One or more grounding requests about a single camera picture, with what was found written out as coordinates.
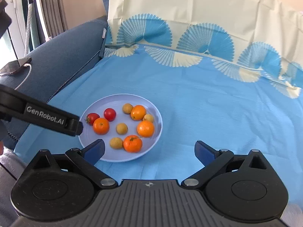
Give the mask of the orange mandarin with stem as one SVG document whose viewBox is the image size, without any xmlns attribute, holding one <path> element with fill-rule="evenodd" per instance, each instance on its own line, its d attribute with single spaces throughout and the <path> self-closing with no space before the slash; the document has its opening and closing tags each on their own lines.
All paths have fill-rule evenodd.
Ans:
<svg viewBox="0 0 303 227">
<path fill-rule="evenodd" d="M 138 153 L 142 149 L 143 142 L 136 135 L 129 135 L 123 140 L 124 150 L 128 153 Z"/>
</svg>

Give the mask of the black smartphone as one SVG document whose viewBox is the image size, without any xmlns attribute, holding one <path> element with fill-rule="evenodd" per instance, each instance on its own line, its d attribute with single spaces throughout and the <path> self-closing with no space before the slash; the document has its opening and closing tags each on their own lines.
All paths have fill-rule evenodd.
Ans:
<svg viewBox="0 0 303 227">
<path fill-rule="evenodd" d="M 3 68 L 1 68 L 0 75 L 5 76 L 15 74 L 21 69 L 21 67 L 23 67 L 25 64 L 31 63 L 31 61 L 31 58 L 21 58 L 15 61 L 10 61 L 3 66 Z"/>
</svg>

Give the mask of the tan longan fruit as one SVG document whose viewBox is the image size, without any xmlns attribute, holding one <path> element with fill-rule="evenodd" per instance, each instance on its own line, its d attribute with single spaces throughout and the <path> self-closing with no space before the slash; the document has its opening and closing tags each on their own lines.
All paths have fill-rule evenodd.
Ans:
<svg viewBox="0 0 303 227">
<path fill-rule="evenodd" d="M 145 114 L 145 116 L 142 119 L 143 121 L 149 121 L 151 123 L 154 122 L 154 117 L 151 114 Z"/>
<path fill-rule="evenodd" d="M 119 135 L 124 135 L 128 132 L 128 126 L 125 123 L 119 123 L 116 126 L 116 132 Z"/>
<path fill-rule="evenodd" d="M 109 145 L 113 149 L 122 149 L 123 148 L 123 140 L 119 137 L 111 138 Z"/>
<path fill-rule="evenodd" d="M 133 108 L 134 108 L 133 105 L 131 105 L 130 103 L 126 103 L 123 105 L 122 111 L 125 114 L 130 114 L 132 112 Z"/>
</svg>

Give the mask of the lilac round plate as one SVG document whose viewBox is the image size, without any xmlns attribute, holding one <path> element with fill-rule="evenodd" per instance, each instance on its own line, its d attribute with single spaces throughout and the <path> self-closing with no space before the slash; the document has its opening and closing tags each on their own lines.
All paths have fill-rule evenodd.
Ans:
<svg viewBox="0 0 303 227">
<path fill-rule="evenodd" d="M 138 153 L 128 153 L 124 149 L 116 150 L 109 145 L 111 138 L 119 137 L 124 139 L 128 135 L 138 134 L 137 125 L 139 122 L 133 120 L 129 114 L 125 114 L 122 111 L 122 107 L 126 103 L 130 103 L 133 106 L 142 105 L 145 107 L 147 114 L 151 114 L 154 117 L 155 131 L 151 137 L 140 137 L 143 146 Z M 103 118 L 104 110 L 107 108 L 113 108 L 117 115 L 114 121 L 109 122 L 110 128 L 108 133 L 105 135 L 98 135 L 94 132 L 93 127 L 86 123 L 85 118 L 89 113 L 97 113 Z M 82 147 L 86 147 L 97 139 L 102 139 L 105 142 L 105 153 L 101 160 L 107 162 L 126 162 L 145 155 L 158 142 L 163 128 L 162 116 L 156 106 L 147 99 L 133 94 L 114 94 L 95 101 L 84 111 L 80 121 L 83 122 L 83 132 L 79 135 L 79 141 Z M 128 132 L 126 134 L 119 135 L 116 132 L 116 126 L 119 123 L 125 123 L 128 126 Z"/>
</svg>

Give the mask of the dark blue sofa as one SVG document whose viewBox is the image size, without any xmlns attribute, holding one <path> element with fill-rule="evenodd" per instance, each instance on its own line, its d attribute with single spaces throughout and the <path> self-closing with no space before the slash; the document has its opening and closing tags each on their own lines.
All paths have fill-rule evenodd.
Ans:
<svg viewBox="0 0 303 227">
<path fill-rule="evenodd" d="M 107 17 L 102 16 L 65 31 L 29 53 L 31 70 L 2 76 L 1 84 L 48 103 L 101 60 L 106 29 Z"/>
</svg>

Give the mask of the small red tomato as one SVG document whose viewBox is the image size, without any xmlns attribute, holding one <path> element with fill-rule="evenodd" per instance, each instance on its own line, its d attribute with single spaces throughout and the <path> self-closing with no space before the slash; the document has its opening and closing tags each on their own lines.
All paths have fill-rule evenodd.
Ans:
<svg viewBox="0 0 303 227">
<path fill-rule="evenodd" d="M 113 108 L 107 108 L 104 110 L 104 118 L 108 121 L 114 121 L 116 118 L 116 111 Z"/>
</svg>

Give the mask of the blue patterned sofa cover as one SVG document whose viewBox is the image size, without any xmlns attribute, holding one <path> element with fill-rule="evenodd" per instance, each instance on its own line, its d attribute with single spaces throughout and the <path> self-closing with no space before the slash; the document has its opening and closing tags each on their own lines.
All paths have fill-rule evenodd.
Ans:
<svg viewBox="0 0 303 227">
<path fill-rule="evenodd" d="M 131 162 L 99 162 L 114 179 L 183 180 L 201 168 L 194 144 L 245 154 L 260 149 L 286 185 L 291 203 L 302 204 L 302 101 L 274 94 L 269 83 L 238 84 L 204 59 L 186 69 L 160 66 L 142 49 L 128 59 L 105 58 L 49 102 L 81 114 L 116 93 L 152 101 L 163 117 L 160 140 Z"/>
</svg>

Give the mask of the grey curtain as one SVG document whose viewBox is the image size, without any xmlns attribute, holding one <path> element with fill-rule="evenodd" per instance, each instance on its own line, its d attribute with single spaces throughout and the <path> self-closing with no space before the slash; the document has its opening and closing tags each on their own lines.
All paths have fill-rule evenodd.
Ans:
<svg viewBox="0 0 303 227">
<path fill-rule="evenodd" d="M 63 0 L 5 0 L 12 24 L 1 38 L 1 64 L 21 58 L 65 32 Z"/>
</svg>

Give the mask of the red tomato with stem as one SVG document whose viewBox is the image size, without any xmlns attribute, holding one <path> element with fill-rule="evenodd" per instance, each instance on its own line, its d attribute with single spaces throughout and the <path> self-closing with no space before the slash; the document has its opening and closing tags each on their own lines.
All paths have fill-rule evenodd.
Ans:
<svg viewBox="0 0 303 227">
<path fill-rule="evenodd" d="M 87 124 L 92 126 L 94 124 L 94 121 L 98 118 L 100 118 L 99 114 L 89 113 L 89 114 L 87 114 L 87 116 L 85 118 L 85 121 L 86 121 Z"/>
</svg>

